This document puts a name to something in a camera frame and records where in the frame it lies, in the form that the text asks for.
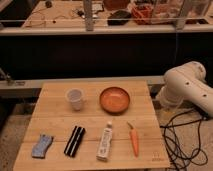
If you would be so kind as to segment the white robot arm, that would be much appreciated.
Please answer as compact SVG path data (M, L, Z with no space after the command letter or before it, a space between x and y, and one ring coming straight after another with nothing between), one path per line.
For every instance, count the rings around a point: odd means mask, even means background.
M206 69L197 61L169 69L163 76L165 84L156 99L167 109L188 100L213 118L213 88L205 83L205 77Z

